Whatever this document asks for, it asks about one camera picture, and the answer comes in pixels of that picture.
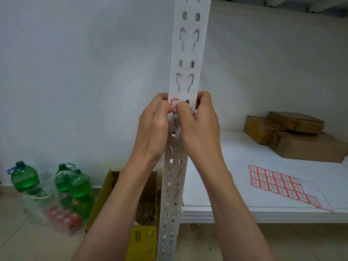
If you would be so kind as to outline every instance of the flat cardboard box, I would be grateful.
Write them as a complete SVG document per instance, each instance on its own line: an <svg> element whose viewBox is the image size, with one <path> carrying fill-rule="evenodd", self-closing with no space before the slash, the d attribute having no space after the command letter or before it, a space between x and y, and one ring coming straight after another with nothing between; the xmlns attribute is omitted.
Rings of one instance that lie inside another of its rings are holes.
<svg viewBox="0 0 348 261"><path fill-rule="evenodd" d="M342 162L348 151L348 144L330 135L276 131L270 147L283 158Z"/></svg>
<svg viewBox="0 0 348 261"><path fill-rule="evenodd" d="M268 119L289 130L319 134L324 129L324 121L301 113L269 112Z"/></svg>
<svg viewBox="0 0 348 261"><path fill-rule="evenodd" d="M99 212L104 206L107 198L109 197L112 188L115 186L119 171L110 170L104 181L102 189L98 195L97 201L93 207L92 213L85 225L86 233L91 228L93 222L97 218ZM157 241L158 241L158 229L159 229L159 201L160 191L156 189L157 172L151 172L150 176L145 184L143 192L141 194L137 216L141 216L143 209L148 210L151 207L155 207L154 220L149 222L148 225L134 225L132 230L131 239L128 246L128 252L126 261L147 261L157 259Z"/></svg>
<svg viewBox="0 0 348 261"><path fill-rule="evenodd" d="M259 145L269 145L274 131L286 131L287 129L280 124L267 119L266 117L251 116L246 117L244 132Z"/></svg>

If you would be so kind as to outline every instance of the person's left arm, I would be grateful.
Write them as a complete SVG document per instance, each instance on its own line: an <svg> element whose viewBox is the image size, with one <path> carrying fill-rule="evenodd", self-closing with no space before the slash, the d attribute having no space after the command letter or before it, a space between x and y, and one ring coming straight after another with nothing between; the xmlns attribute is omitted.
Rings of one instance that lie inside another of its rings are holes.
<svg viewBox="0 0 348 261"><path fill-rule="evenodd" d="M158 94L139 118L132 154L72 260L125 260L139 198L168 136L168 94Z"/></svg>

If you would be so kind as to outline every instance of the open yellow cardboard box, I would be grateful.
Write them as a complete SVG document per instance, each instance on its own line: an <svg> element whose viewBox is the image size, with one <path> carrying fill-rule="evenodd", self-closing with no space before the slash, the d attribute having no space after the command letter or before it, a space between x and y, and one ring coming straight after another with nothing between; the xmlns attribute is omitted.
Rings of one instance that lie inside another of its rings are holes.
<svg viewBox="0 0 348 261"><path fill-rule="evenodd" d="M97 201L93 207L92 213L85 225L86 233L91 228L99 212L109 197L112 188L118 180L120 172L110 170L104 181L102 189L98 195ZM160 191L156 189L157 172L151 172L141 194L138 210L142 205L155 203L156 213L153 225L134 225L131 239L128 246L126 261L150 261L157 259L157 241L159 228L159 201Z"/></svg>

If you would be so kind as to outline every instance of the person's right arm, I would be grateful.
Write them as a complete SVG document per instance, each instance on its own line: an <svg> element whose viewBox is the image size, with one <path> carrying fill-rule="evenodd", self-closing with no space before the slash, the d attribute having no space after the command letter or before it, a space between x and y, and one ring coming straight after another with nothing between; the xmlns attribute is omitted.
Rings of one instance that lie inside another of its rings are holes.
<svg viewBox="0 0 348 261"><path fill-rule="evenodd" d="M210 93L198 92L197 105L194 116L184 101L176 105L176 110L185 150L207 189L223 259L275 260L224 162Z"/></svg>

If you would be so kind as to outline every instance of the wall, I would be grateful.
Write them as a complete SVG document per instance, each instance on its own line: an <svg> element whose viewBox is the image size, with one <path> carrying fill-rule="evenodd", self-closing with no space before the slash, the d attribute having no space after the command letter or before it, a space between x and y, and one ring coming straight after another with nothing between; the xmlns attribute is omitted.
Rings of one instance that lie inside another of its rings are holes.
<svg viewBox="0 0 348 261"><path fill-rule="evenodd" d="M173 0L0 2L1 181L24 160L40 172L74 162L101 185L127 161L142 109L167 91ZM348 141L342 23L231 5L213 4L200 79L221 128L304 112Z"/></svg>

